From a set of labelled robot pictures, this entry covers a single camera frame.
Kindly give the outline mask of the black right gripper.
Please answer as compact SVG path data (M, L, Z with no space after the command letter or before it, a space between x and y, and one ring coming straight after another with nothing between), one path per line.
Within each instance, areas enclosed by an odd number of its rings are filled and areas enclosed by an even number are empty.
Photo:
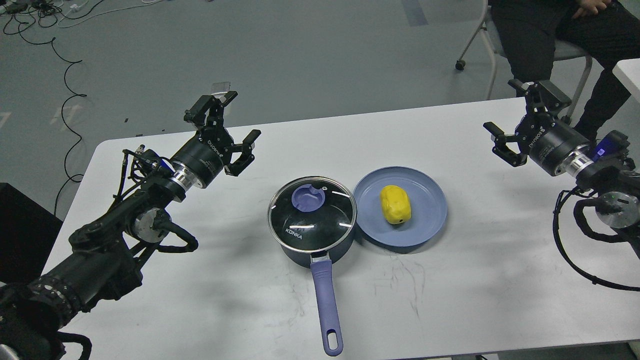
M491 135L492 153L512 167L523 166L530 157L552 177L564 173L560 169L562 163L570 153L588 143L586 137L569 126L569 115L560 116L560 112L572 105L571 98L550 80L521 82L511 79L508 84L524 95L528 114L549 116L524 116L519 123L519 137L507 135L492 121L486 121L483 128ZM518 139L520 153L508 146Z

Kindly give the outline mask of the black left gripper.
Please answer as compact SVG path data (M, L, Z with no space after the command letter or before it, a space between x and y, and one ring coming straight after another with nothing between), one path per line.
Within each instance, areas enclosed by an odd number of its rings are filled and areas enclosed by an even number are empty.
M237 96L237 91L202 95L185 110L183 121L198 131L170 158L174 167L172 180L183 189L205 189L223 169L227 175L238 177L254 161L255 141L262 132L252 129L242 143L233 143L223 128L224 110ZM240 156L231 162L233 153Z

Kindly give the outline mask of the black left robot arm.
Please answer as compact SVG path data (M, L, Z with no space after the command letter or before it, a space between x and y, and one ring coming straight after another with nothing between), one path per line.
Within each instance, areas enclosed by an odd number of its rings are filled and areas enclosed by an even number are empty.
M196 131L171 158L144 145L125 149L112 205L71 234L71 255L30 283L1 287L3 360L59 360L65 343L80 344L80 358L89 359L89 338L62 328L98 301L116 301L140 287L142 267L153 253L198 249L196 237L173 222L167 205L185 200L192 187L205 189L221 171L240 175L254 161L260 130L235 143L224 127L224 111L237 95L230 89L202 95L187 109L183 120Z

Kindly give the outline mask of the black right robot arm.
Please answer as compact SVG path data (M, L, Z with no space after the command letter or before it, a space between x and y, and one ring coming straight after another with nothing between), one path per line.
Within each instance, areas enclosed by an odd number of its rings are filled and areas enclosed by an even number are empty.
M637 286L607 281L574 264L560 237L560 212L571 196L577 196L574 221L588 239L627 243L639 252L639 173L628 156L628 137L613 130L594 142L560 120L560 111L571 100L550 80L511 79L509 85L525 96L525 115L514 134L506 134L491 121L483 124L491 135L493 153L512 167L532 160L552 177L574 178L575 187L561 191L553 209L551 231L560 255L592 284L637 292Z

